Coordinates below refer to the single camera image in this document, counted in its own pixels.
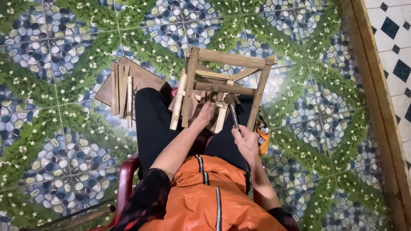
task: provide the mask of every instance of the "person's right hand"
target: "person's right hand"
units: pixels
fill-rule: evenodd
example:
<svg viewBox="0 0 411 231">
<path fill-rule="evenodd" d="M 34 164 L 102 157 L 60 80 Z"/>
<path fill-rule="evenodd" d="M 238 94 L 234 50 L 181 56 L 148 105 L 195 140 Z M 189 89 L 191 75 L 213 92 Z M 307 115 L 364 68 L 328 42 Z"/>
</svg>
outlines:
<svg viewBox="0 0 411 231">
<path fill-rule="evenodd" d="M 234 128 L 231 133 L 234 136 L 234 142 L 238 147 L 242 157 L 248 162 L 251 169 L 255 164 L 260 163 L 261 159 L 258 154 L 258 138 L 259 135 L 256 132 L 250 132 L 246 126 L 239 125 L 241 133 Z"/>
</svg>

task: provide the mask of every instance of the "wooden stool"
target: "wooden stool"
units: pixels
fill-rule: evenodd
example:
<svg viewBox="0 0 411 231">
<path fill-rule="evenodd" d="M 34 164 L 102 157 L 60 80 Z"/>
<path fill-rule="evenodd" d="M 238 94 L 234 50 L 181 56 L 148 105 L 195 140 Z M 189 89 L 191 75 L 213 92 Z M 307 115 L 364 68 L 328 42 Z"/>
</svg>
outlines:
<svg viewBox="0 0 411 231">
<path fill-rule="evenodd" d="M 173 117 L 171 119 L 170 129 L 177 127 L 177 122 L 180 117 L 180 110 L 182 110 L 182 126 L 189 126 L 189 111 L 190 102 L 192 101 L 193 90 L 210 91 L 210 92 L 223 92 L 222 102 L 224 102 L 225 95 L 232 93 L 238 95 L 253 95 L 254 101 L 251 108 L 250 117 L 247 123 L 247 129 L 254 130 L 254 124 L 257 119 L 259 106 L 263 96 L 264 88 L 267 83 L 268 74 L 270 73 L 273 64 L 277 63 L 277 57 L 271 56 L 268 58 L 256 58 L 238 54 L 231 54 L 221 51 L 212 51 L 207 49 L 201 49 L 196 46 L 190 46 L 187 50 L 187 68 L 185 73 L 182 73 L 180 78 L 180 84 L 178 87 L 178 93 L 176 95 L 176 102 L 174 104 Z M 215 72 L 209 72 L 204 70 L 198 70 L 198 61 L 210 61 L 228 65 L 235 65 L 240 67 L 247 67 L 244 71 L 230 75 L 220 74 Z M 262 70 L 260 80 L 257 85 L 257 89 L 243 88 L 241 86 L 234 85 L 236 81 L 247 77 Z M 201 79 L 218 79 L 223 80 L 222 83 L 209 83 L 206 81 L 194 81 L 198 78 Z M 227 113 L 227 106 L 219 107 L 218 118 L 215 127 L 215 133 L 222 130 L 224 120 Z"/>
</svg>

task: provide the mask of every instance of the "orange jacket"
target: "orange jacket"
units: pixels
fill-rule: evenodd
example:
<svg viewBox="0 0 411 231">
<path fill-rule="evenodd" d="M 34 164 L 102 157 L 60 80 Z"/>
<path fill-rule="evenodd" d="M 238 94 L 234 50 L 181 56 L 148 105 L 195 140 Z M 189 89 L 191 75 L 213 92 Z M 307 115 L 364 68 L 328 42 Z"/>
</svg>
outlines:
<svg viewBox="0 0 411 231">
<path fill-rule="evenodd" d="M 286 231 L 246 194 L 245 172 L 218 157 L 187 157 L 172 181 L 164 219 L 140 231 Z"/>
</svg>

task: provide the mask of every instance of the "hand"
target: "hand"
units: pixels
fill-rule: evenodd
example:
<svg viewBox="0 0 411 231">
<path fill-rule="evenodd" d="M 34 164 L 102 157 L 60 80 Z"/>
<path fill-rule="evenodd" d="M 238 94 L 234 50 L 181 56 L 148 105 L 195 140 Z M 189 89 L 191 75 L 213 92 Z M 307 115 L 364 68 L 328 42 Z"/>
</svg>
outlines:
<svg viewBox="0 0 411 231">
<path fill-rule="evenodd" d="M 242 134 L 233 126 L 231 133 L 234 136 L 234 142 L 242 157 L 247 160 L 250 168 L 253 170 L 256 164 L 261 164 L 261 159 L 258 154 L 259 135 L 256 132 L 250 132 L 244 125 L 238 126 Z"/>
<path fill-rule="evenodd" d="M 203 91 L 201 93 L 201 100 L 196 106 L 196 110 L 192 118 L 195 118 L 193 125 L 197 126 L 200 130 L 203 130 L 213 119 L 215 114 L 215 101 L 217 100 L 217 95 L 211 92 L 206 93 Z"/>
</svg>

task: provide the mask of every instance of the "black pants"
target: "black pants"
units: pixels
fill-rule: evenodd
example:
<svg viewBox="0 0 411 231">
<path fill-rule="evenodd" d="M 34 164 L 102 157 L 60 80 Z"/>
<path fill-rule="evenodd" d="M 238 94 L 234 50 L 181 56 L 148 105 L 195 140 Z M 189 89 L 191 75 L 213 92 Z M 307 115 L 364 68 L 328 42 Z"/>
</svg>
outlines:
<svg viewBox="0 0 411 231">
<path fill-rule="evenodd" d="M 253 97 L 238 96 L 241 104 L 236 106 L 239 124 L 247 125 L 250 115 Z M 171 112 L 168 106 L 171 100 L 165 98 L 153 88 L 143 88 L 137 91 L 135 96 L 135 115 L 137 127 L 137 144 L 141 167 L 139 178 L 142 179 L 162 150 L 182 131 L 181 119 L 177 130 L 170 129 Z M 216 134 L 204 155 L 219 157 L 228 163 L 243 169 L 244 159 L 234 143 L 231 129 L 234 125 L 233 117 L 229 115 L 223 125 L 222 131 Z M 246 176 L 247 188 L 249 188 L 249 176 Z"/>
</svg>

